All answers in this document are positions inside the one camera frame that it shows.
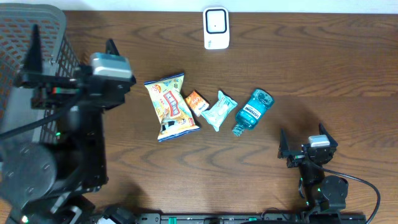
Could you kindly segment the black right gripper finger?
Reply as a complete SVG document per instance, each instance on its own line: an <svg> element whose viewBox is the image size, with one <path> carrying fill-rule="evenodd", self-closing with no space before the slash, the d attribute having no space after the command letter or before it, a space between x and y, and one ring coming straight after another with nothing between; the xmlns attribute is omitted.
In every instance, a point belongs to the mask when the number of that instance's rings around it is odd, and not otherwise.
<svg viewBox="0 0 398 224"><path fill-rule="evenodd" d="M325 142L321 144L320 147L317 147L317 150L320 151L321 149L326 149L327 151L330 152L336 152L336 148L338 146L338 143L335 141L335 139L328 133L324 125L321 123L318 125L319 128L319 133L320 135L324 136Z"/></svg>
<svg viewBox="0 0 398 224"><path fill-rule="evenodd" d="M280 144L277 157L279 159L288 158L291 155L287 137L283 129L280 130Z"/></svg>

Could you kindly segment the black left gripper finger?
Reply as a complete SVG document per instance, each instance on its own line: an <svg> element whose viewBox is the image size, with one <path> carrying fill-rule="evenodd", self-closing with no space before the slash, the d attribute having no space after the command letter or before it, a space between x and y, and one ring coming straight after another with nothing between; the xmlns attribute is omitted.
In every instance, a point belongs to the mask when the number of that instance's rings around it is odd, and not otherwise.
<svg viewBox="0 0 398 224"><path fill-rule="evenodd" d="M120 56L119 51L118 51L113 39L108 39L106 41L105 53L110 54L110 55Z"/></svg>
<svg viewBox="0 0 398 224"><path fill-rule="evenodd" d="M40 31L37 24L32 29L30 49L25 56L23 70L33 73L43 72Z"/></svg>

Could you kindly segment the teal mouthwash bottle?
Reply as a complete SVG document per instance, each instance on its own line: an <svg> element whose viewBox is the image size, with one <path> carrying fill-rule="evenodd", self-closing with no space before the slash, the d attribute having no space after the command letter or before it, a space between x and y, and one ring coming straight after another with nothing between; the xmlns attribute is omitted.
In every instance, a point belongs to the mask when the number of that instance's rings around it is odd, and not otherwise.
<svg viewBox="0 0 398 224"><path fill-rule="evenodd" d="M245 130L254 129L265 113L274 104L274 98L262 89L255 89L248 102L238 111L236 125L232 129L235 136L240 136Z"/></svg>

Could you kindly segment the mint green wipes packet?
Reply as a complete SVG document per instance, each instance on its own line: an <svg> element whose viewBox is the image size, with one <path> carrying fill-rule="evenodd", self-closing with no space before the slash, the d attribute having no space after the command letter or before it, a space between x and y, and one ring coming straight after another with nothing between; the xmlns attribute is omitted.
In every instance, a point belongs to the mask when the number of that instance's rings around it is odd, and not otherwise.
<svg viewBox="0 0 398 224"><path fill-rule="evenodd" d="M218 132L224 120L237 105L236 101L219 90L218 101L211 109L202 112L201 115L206 119L208 124L212 125L214 130Z"/></svg>

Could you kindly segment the yellow snack chip bag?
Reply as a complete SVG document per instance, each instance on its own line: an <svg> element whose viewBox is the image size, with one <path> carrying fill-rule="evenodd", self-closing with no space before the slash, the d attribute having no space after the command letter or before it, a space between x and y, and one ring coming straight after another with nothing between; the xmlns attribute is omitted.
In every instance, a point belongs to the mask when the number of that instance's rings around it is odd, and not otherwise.
<svg viewBox="0 0 398 224"><path fill-rule="evenodd" d="M195 124L190 108L180 94L184 75L184 73L178 73L144 83L160 123L158 142L200 130L200 127Z"/></svg>

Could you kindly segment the small orange snack packet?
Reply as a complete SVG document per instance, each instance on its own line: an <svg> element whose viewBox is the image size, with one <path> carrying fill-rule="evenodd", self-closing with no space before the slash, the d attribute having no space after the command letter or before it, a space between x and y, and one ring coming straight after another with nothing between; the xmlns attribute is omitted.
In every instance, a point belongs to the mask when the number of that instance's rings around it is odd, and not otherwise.
<svg viewBox="0 0 398 224"><path fill-rule="evenodd" d="M185 102L197 117L200 117L202 112L206 111L210 106L195 90L185 98Z"/></svg>

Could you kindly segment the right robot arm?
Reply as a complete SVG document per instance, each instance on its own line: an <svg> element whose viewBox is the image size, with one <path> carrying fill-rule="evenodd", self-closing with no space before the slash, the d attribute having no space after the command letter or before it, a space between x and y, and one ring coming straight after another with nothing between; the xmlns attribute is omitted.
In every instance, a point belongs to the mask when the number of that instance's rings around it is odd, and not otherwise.
<svg viewBox="0 0 398 224"><path fill-rule="evenodd" d="M343 223L340 211L346 208L348 181L336 175L326 176L323 170L337 146L322 124L319 134L310 136L299 151L289 149L285 132L280 132L277 157L286 159L288 168L297 167L300 171L298 190L308 205L308 210L302 212L305 223Z"/></svg>

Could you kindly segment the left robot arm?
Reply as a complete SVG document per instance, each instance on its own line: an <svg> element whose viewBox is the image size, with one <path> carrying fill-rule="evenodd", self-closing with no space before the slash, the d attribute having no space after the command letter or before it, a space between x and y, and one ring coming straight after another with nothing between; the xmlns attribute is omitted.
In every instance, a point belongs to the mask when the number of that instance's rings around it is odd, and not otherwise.
<svg viewBox="0 0 398 224"><path fill-rule="evenodd" d="M1 197L11 205L8 223L81 223L94 205L85 198L108 182L103 113L125 102L136 83L129 60L112 40L79 65L70 77L46 75L40 30L32 29L32 45L14 85L33 91L34 110L53 114L1 134L6 141L56 123L59 141L25 142L2 152Z"/></svg>

